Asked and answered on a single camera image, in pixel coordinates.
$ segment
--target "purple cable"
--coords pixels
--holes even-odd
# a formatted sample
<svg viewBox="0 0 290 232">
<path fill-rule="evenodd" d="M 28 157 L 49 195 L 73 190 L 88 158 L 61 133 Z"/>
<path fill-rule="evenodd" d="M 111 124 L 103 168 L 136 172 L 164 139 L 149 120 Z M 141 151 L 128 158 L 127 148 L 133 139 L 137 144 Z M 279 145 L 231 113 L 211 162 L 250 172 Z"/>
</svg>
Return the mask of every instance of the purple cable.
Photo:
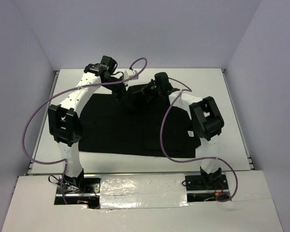
<svg viewBox="0 0 290 232">
<path fill-rule="evenodd" d="M 139 72 L 137 72 L 135 75 L 133 75 L 132 77 L 128 78 L 127 80 L 121 80 L 121 81 L 116 81 L 116 82 L 110 82 L 110 83 L 94 83 L 94 84 L 89 84 L 89 85 L 83 85 L 82 88 L 86 88 L 86 87 L 92 87 L 92 86 L 109 86 L 109 85 L 115 85 L 115 84 L 122 84 L 124 82 L 127 82 L 129 80 L 132 80 L 133 78 L 137 77 L 139 74 L 141 74 L 144 69 L 146 68 L 147 66 L 147 59 L 142 57 L 142 58 L 138 58 L 135 62 L 133 62 L 131 65 L 130 65 L 130 69 L 132 69 L 133 65 L 140 61 L 140 60 L 144 60 L 145 61 L 145 65 L 141 68 L 141 70 Z M 30 118 L 28 119 L 26 125 L 25 125 L 25 128 L 24 128 L 24 131 L 23 131 L 23 134 L 22 134 L 22 137 L 21 137 L 21 146 L 23 148 L 23 152 L 25 153 L 25 155 L 27 156 L 27 158 L 29 160 L 31 160 L 32 162 L 35 162 L 35 163 L 38 163 L 38 164 L 46 164 L 46 165 L 49 165 L 49 164 L 56 164 L 56 163 L 61 163 L 61 162 L 65 162 L 65 165 L 64 165 L 64 170 L 63 170 L 63 173 L 62 173 L 62 178 L 61 178 L 61 181 L 60 181 L 60 187 L 61 187 L 61 193 L 62 193 L 62 198 L 63 198 L 63 201 L 65 204 L 67 204 L 65 198 L 64 198 L 64 194 L 63 194 L 63 178 L 65 176 L 65 173 L 67 171 L 67 168 L 68 168 L 68 163 L 67 163 L 67 159 L 60 159 L 60 160 L 57 160 L 57 161 L 52 161 L 52 162 L 43 162 L 43 161 L 39 161 L 39 160 L 36 160 L 35 158 L 31 157 L 30 154 L 28 153 L 28 151 L 26 150 L 26 147 L 25 147 L 25 136 L 26 136 L 26 132 L 27 132 L 27 129 L 28 129 L 28 126 L 30 124 L 30 122 L 32 121 L 32 119 L 34 118 L 34 116 L 43 108 L 43 106 L 45 106 L 47 103 L 49 103 L 51 100 L 53 100 L 54 98 L 62 95 L 62 94 L 65 94 L 65 93 L 68 93 L 68 92 L 71 92 L 71 91 L 75 91 L 75 90 L 78 90 L 79 88 L 78 87 L 74 87 L 74 88 L 70 88 L 70 89 L 67 89 L 61 93 L 58 93 L 58 94 L 55 94 L 53 97 L 49 98 L 47 101 L 45 101 L 36 111 L 34 111 L 34 113 L 30 116 Z"/>
<path fill-rule="evenodd" d="M 237 193 L 237 189 L 238 189 L 238 179 L 237 179 L 237 175 L 235 173 L 235 170 L 227 163 L 227 161 L 225 161 L 224 159 L 222 158 L 217 158 L 217 157 L 201 157 L 201 158 L 194 158 L 194 159 L 189 159 L 189 160 L 175 160 L 175 159 L 172 159 L 165 151 L 164 149 L 164 146 L 163 146 L 163 127 L 164 127 L 164 124 L 165 124 L 165 120 L 171 110 L 171 108 L 173 107 L 173 105 L 175 104 L 175 102 L 179 99 L 179 97 L 182 95 L 182 92 L 183 91 L 188 91 L 188 92 L 192 92 L 191 88 L 189 88 L 188 86 L 186 86 L 184 83 L 178 81 L 178 80 L 175 80 L 175 79 L 172 79 L 172 78 L 169 78 L 170 80 L 173 80 L 173 81 L 176 81 L 180 84 L 182 84 L 183 86 L 185 86 L 187 89 L 183 89 L 181 90 L 181 92 L 179 92 L 179 94 L 177 95 L 177 97 L 174 99 L 174 101 L 170 104 L 169 108 L 167 109 L 167 111 L 165 112 L 165 115 L 163 117 L 163 120 L 162 120 L 162 124 L 161 124 L 161 128 L 160 128 L 160 146 L 161 146 L 161 149 L 162 149 L 162 152 L 163 154 L 165 155 L 166 158 L 168 158 L 170 161 L 173 161 L 173 162 L 176 162 L 176 163 L 188 163 L 188 162 L 194 162 L 194 161 L 198 161 L 198 160 L 211 160 L 211 159 L 214 159 L 214 160 L 220 160 L 222 161 L 223 163 L 225 163 L 229 168 L 230 170 L 232 171 L 232 173 L 234 174 L 234 178 L 235 178 L 235 190 L 232 194 L 231 197 L 229 197 L 228 199 L 226 200 L 219 200 L 218 198 L 222 195 L 226 195 L 228 194 L 227 192 L 222 192 L 220 193 L 219 195 L 216 196 L 216 201 L 218 202 L 227 202 L 227 201 L 231 201 L 232 198 L 236 195 Z"/>
</svg>

